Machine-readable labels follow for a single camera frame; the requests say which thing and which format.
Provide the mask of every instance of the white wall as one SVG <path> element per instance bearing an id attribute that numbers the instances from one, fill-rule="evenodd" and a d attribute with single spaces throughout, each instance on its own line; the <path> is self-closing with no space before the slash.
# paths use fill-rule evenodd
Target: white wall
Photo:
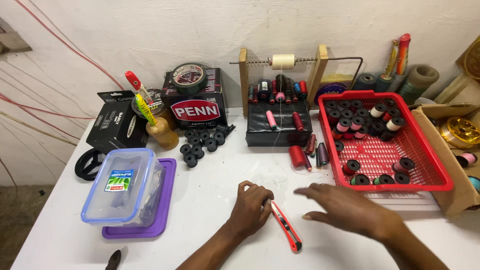
<path id="1" fill-rule="evenodd" d="M 251 59 L 263 60 L 275 53 L 310 57 L 324 43 L 330 57 L 362 56 L 362 71 L 380 72 L 391 40 L 410 33 L 408 63 L 440 72 L 440 80 L 425 94 L 434 97 L 458 74 L 454 61 L 478 36 L 480 25 L 477 0 L 21 1 L 126 89 L 126 70 L 147 86 L 160 86 L 165 70 L 196 61 L 222 68 L 231 107 L 240 106 L 241 95 L 238 67 L 228 62 L 238 59 L 240 47 L 249 49 Z M 0 17 L 33 48 L 0 57 L 1 93 L 30 106 L 88 117 L 101 108 L 96 92 L 118 89 L 14 1 L 0 3 Z M 327 73 L 352 74 L 356 65 L 332 61 Z M 302 79 L 307 72 L 300 67 L 288 74 Z M 274 74 L 252 70 L 252 78 Z M 60 134 L 1 100 L 0 110 Z M 77 137 L 88 123 L 36 113 Z M 73 148 L 0 116 L 0 157 L 18 184 L 55 183 Z M 0 167 L 0 185 L 9 184 Z"/>

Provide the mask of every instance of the floor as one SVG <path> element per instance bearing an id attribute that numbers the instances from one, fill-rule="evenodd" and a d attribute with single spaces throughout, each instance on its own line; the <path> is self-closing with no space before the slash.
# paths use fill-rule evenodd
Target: floor
<path id="1" fill-rule="evenodd" d="M 12 266 L 53 185 L 0 186 L 0 270 Z"/>

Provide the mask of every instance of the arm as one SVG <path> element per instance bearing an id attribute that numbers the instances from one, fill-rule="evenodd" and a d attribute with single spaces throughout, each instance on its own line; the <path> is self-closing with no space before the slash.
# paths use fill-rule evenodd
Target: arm
<path id="1" fill-rule="evenodd" d="M 273 199 L 272 191 L 263 186 L 257 186 L 248 181 L 240 183 L 237 202 L 230 218 L 177 270 L 218 269 L 243 240 L 265 225 L 272 213 L 271 200 Z"/>
<path id="2" fill-rule="evenodd" d="M 327 211 L 308 212 L 303 219 L 324 222 L 379 241 L 402 270 L 448 269 L 410 232 L 397 213 L 373 203 L 352 189 L 313 183 L 294 193 L 314 199 Z"/>

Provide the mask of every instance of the wooden bottle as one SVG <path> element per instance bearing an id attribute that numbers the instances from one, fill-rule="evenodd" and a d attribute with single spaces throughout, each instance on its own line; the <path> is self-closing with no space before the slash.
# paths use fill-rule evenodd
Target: wooden bottle
<path id="1" fill-rule="evenodd" d="M 147 132 L 158 141 L 163 149 L 175 148 L 179 144 L 178 135 L 170 129 L 165 118 L 156 116 L 155 120 L 155 126 L 152 126 L 150 122 L 147 123 Z"/>

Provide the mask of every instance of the hand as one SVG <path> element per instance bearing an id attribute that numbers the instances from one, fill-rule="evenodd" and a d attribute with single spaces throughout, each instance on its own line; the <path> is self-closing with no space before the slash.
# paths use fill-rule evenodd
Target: hand
<path id="1" fill-rule="evenodd" d="M 249 181 L 239 184 L 237 202 L 226 225 L 235 237 L 247 238 L 265 225 L 272 213 L 273 192 Z"/>
<path id="2" fill-rule="evenodd" d="M 396 230 L 406 228 L 397 213 L 373 203 L 361 193 L 347 187 L 313 183 L 308 188 L 295 190 L 294 193 L 314 199 L 327 211 L 308 212 L 303 216 L 305 220 L 324 222 L 380 242 Z"/>

